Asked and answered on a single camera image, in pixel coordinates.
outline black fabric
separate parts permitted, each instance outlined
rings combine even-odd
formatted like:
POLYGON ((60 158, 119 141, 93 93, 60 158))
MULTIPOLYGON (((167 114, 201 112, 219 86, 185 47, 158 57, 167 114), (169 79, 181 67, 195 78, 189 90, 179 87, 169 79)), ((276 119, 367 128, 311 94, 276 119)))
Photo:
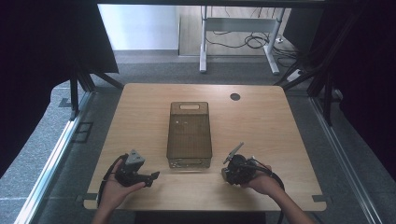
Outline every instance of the black fabric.
POLYGON ((96 4, 9 1, 0 20, 0 176, 50 103, 51 90, 78 71, 118 73, 96 4))
POLYGON ((368 1, 332 65, 349 122, 396 179, 395 4, 368 1))

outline desk leg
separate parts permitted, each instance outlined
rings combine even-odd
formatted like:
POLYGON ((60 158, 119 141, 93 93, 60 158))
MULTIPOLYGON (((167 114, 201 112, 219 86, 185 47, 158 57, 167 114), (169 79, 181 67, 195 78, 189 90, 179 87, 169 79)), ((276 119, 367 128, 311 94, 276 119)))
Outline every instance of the desk leg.
POLYGON ((285 8, 282 8, 277 15, 274 29, 270 34, 270 43, 268 43, 268 46, 264 46, 265 56, 267 57, 268 63, 270 64, 274 75, 279 75, 279 69, 277 68, 274 56, 272 55, 272 49, 275 44, 277 33, 279 32, 280 24, 282 23, 283 14, 285 14, 285 8))
POLYGON ((207 6, 204 9, 204 17, 202 20, 202 42, 201 42, 201 50, 200 50, 200 57, 199 57, 199 71, 201 73, 206 72, 206 12, 207 6))

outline metal frame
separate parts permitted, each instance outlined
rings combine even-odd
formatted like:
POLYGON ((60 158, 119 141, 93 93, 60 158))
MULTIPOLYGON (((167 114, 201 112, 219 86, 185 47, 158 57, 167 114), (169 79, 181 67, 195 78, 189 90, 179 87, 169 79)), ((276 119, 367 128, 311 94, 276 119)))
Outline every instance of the metal frame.
POLYGON ((281 8, 276 20, 273 19, 237 19, 237 18, 208 18, 207 6, 204 8, 202 19, 202 40, 199 60, 199 71, 206 72, 206 32, 207 31, 223 31, 223 32, 255 32, 255 33, 271 33, 268 46, 264 46, 265 56, 271 66, 274 75, 279 75, 272 49, 274 47, 280 24, 282 23, 285 8, 281 8))
POLYGON ((352 191, 355 193, 355 196, 359 204, 361 205, 361 210, 363 211, 364 215, 366 215, 369 223, 372 224, 382 223, 382 220, 376 211, 375 205, 372 199, 370 198, 367 189, 361 183, 361 180, 359 179, 355 169, 350 163, 349 158, 343 146, 341 145, 340 141, 338 140, 338 137, 334 129, 332 128, 332 126, 328 124, 327 120, 323 118, 323 116, 321 116, 323 111, 320 106, 320 103, 318 102, 318 99, 314 99, 311 97, 310 101, 315 109, 320 125, 322 126, 326 136, 329 139, 335 157, 340 163, 341 168, 343 169, 344 174, 346 175, 346 179, 350 187, 352 188, 352 191))
MULTIPOLYGON (((79 104, 81 112, 84 111, 90 97, 91 93, 85 92, 85 94, 81 98, 81 102, 79 104)), ((27 197, 26 202, 23 205, 14 223, 30 223, 32 221, 35 215, 35 211, 43 200, 44 194, 46 193, 50 185, 50 181, 53 178, 56 169, 58 168, 58 164, 61 161, 61 158, 63 157, 63 154, 65 153, 65 150, 71 140, 73 132, 77 128, 82 116, 83 113, 78 113, 74 119, 70 119, 66 123, 61 137, 59 138, 58 142, 55 145, 55 148, 49 155, 49 159, 47 160, 44 169, 42 170, 40 176, 35 182, 32 191, 27 197)))

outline dark mesh box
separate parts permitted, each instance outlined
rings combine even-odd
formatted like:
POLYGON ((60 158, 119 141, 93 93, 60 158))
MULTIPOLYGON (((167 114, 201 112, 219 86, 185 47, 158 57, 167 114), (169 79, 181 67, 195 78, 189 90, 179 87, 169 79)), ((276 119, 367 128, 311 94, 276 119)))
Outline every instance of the dark mesh box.
POLYGON ((208 168, 212 159, 209 108, 206 102, 171 104, 168 148, 170 168, 208 168))

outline white desk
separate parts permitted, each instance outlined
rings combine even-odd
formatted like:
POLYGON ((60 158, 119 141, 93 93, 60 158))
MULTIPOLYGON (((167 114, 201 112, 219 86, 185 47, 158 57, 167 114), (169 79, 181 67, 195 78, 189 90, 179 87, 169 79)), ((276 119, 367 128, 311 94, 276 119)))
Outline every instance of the white desk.
POLYGON ((277 32, 279 31, 285 8, 282 7, 276 19, 237 19, 237 18, 208 18, 207 6, 204 9, 202 21, 202 42, 200 50, 199 70, 201 73, 206 72, 206 32, 207 31, 223 31, 223 32, 255 32, 255 33, 271 33, 270 42, 264 46, 265 56, 271 66, 274 75, 279 74, 272 49, 275 44, 277 32))

